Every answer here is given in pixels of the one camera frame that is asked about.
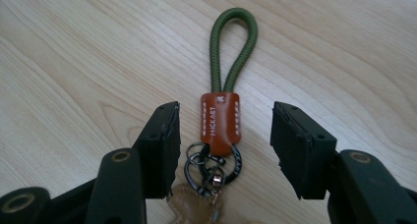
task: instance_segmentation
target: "brown leather tag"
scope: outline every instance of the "brown leather tag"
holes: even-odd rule
[[[231,145],[240,141],[239,95],[233,92],[212,92],[202,96],[203,143],[210,145],[213,156],[228,156]]]
[[[188,184],[176,186],[172,189],[173,197],[168,205],[174,211],[176,219],[172,224],[201,224],[216,223],[220,214],[222,200],[215,205],[212,197],[200,196]]]

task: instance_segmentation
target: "keychain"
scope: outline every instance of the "keychain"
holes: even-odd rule
[[[227,75],[224,87],[220,80],[219,41],[223,27],[233,19],[246,23],[248,39]],[[242,157],[235,146],[241,139],[239,95],[233,92],[237,77],[252,53],[258,38],[257,23],[251,13],[242,8],[223,12],[215,21],[209,42],[211,92],[201,98],[201,140],[187,149],[184,173],[189,186],[173,189],[168,202],[177,219],[174,223],[216,223],[222,206],[223,186],[232,182],[242,169]],[[200,152],[191,153],[195,147]],[[234,157],[230,174],[223,170],[226,157]],[[202,178],[193,179],[190,168],[198,167]]]

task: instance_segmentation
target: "wooden table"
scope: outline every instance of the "wooden table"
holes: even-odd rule
[[[209,33],[231,7],[254,14],[259,40],[235,86],[244,168],[224,189],[222,223],[329,223],[327,202],[299,201],[279,169],[275,101],[417,190],[417,0],[0,0],[0,196],[40,186],[55,197],[92,179],[104,154],[131,146],[174,100],[175,185],[185,183],[209,91]],[[223,79],[246,34],[224,30]],[[149,223],[174,219],[165,200],[147,204]]]

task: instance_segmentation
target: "metal rivet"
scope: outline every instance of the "metal rivet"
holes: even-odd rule
[[[1,207],[4,213],[14,213],[29,206],[34,201],[34,194],[24,193],[7,200]]]
[[[370,156],[361,152],[351,152],[350,156],[360,163],[370,163],[372,161]]]
[[[128,160],[130,157],[131,157],[130,152],[120,151],[120,152],[113,154],[113,156],[111,156],[111,160],[113,160],[113,162],[123,162],[123,161]]]

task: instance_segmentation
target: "key ring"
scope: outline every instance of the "key ring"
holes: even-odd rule
[[[226,164],[226,160],[224,160],[224,158],[222,158],[222,157],[211,156],[210,154],[205,154],[205,155],[202,155],[200,152],[193,153],[193,155],[196,155],[196,156],[192,159],[192,158],[191,158],[191,156],[193,156],[193,155],[191,155],[191,156],[190,156],[190,154],[189,154],[189,153],[190,153],[190,150],[191,150],[193,147],[195,147],[195,146],[202,146],[202,147],[205,147],[205,146],[206,146],[206,144],[205,144],[205,143],[202,143],[202,142],[194,142],[194,143],[192,143],[192,144],[191,144],[191,145],[187,148],[187,152],[186,152],[186,154],[187,154],[187,160],[189,160],[191,164],[193,164],[193,165],[203,165],[203,164],[206,164],[206,163],[207,163],[206,158],[211,159],[212,161],[214,161],[214,162],[216,162],[216,163],[220,164],[221,166],[224,166],[224,164]],[[195,159],[196,159],[197,157],[200,157],[200,158],[202,158],[202,159],[199,159],[199,161],[198,161],[198,162],[196,162],[196,161],[195,161]]]
[[[191,161],[193,161],[194,159],[196,159],[197,157],[201,156],[200,153],[195,153],[193,155],[190,156],[190,158],[187,160],[187,162],[185,163],[184,166],[184,174],[185,174],[185,178],[187,179],[188,184],[190,184],[190,186],[200,195],[200,196],[211,196],[213,195],[213,191],[209,190],[207,188],[209,181],[212,179],[212,177],[215,175],[215,172],[218,170],[221,173],[221,176],[223,178],[226,177],[226,174],[224,173],[223,169],[220,168],[220,163],[217,163],[217,166],[213,166],[207,169],[208,174],[206,175],[207,179],[204,182],[204,184],[202,186],[199,186],[191,177],[190,175],[190,165],[192,164]]]
[[[229,175],[226,175],[224,184],[228,184],[235,180],[242,170],[242,156],[240,155],[240,152],[235,145],[232,145],[232,154],[235,158],[235,167],[233,172],[231,172]],[[202,151],[200,151],[199,157],[199,170],[204,179],[209,175],[209,169],[206,167],[206,163],[204,163],[205,156],[209,156],[209,145],[203,147]]]

